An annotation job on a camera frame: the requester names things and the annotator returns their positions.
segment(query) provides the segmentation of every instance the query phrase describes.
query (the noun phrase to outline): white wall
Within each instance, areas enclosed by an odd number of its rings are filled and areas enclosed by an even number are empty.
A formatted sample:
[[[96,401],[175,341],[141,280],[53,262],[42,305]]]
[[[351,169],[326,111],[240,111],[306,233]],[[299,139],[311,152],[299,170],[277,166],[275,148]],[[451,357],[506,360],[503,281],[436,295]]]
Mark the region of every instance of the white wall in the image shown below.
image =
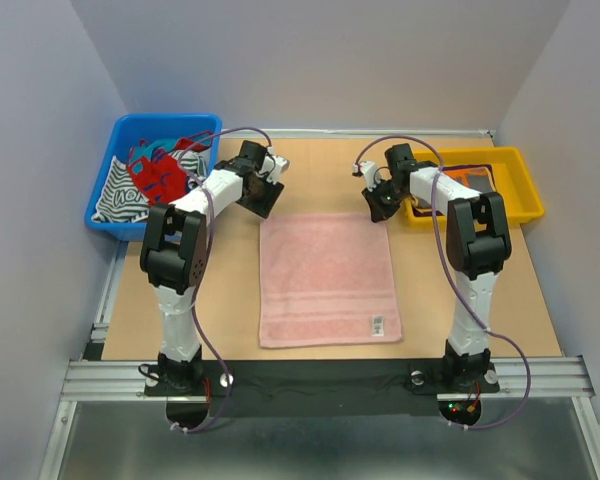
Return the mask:
[[[112,242],[82,215],[125,109],[68,1],[0,0],[0,479],[37,478]]]
[[[556,327],[583,354],[600,418],[600,0],[573,0],[497,141],[525,154],[547,215],[526,238]]]
[[[130,111],[495,128],[568,0],[72,0]]]

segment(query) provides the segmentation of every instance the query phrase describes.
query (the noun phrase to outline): white label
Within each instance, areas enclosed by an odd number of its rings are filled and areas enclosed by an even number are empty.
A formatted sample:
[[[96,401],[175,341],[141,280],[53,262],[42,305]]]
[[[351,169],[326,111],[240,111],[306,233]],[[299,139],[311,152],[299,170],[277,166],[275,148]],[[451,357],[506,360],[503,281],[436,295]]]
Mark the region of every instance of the white label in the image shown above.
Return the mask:
[[[374,315],[371,321],[371,336],[384,337],[384,317],[382,315]]]

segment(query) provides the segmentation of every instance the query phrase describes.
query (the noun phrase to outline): striped cloth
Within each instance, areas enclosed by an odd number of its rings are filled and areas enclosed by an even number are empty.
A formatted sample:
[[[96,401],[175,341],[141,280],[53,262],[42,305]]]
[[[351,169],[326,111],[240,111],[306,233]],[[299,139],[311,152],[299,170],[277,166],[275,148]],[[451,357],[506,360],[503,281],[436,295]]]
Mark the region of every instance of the striped cloth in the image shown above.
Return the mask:
[[[204,176],[208,165],[205,153],[177,150],[169,155],[178,160],[185,170]],[[190,179],[189,188],[194,187]],[[91,220],[98,223],[137,223],[145,221],[148,216],[149,200],[133,184],[126,164],[114,155]]]

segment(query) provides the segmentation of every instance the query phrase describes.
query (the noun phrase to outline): wooden table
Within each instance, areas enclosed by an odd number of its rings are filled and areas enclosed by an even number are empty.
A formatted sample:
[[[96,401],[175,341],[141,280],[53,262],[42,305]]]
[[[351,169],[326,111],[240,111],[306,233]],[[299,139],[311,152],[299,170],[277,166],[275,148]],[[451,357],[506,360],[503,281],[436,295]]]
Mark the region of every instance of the wooden table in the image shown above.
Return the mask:
[[[490,139],[428,139],[436,148],[493,146]],[[273,214],[368,212],[360,179],[351,164],[369,139],[275,139],[276,153],[291,160],[286,188]],[[242,140],[226,139],[219,158],[231,158]],[[384,164],[392,143],[375,146],[365,158]],[[414,151],[420,148],[414,145]],[[403,339],[394,344],[262,349],[260,318],[260,219],[238,205],[218,217],[217,235],[200,295],[201,324],[226,359],[352,359],[440,357],[449,335],[454,296],[438,259],[432,231],[409,229],[404,212],[387,222]],[[511,229],[512,255],[493,295],[491,325],[514,338],[529,356],[560,356],[560,348],[519,228]],[[103,360],[154,360],[162,338],[153,288],[139,266],[140,243],[129,245],[115,300]],[[516,356],[493,341],[494,356]],[[204,358],[213,358],[203,347]]]

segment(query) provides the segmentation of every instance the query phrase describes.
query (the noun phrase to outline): pink cloth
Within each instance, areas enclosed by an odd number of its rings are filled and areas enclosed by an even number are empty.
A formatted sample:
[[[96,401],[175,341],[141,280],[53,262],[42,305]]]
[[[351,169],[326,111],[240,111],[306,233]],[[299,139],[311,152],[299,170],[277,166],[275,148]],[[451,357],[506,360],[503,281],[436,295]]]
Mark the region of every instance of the pink cloth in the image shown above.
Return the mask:
[[[402,338],[387,230],[369,215],[283,215],[263,222],[260,288],[261,347]]]

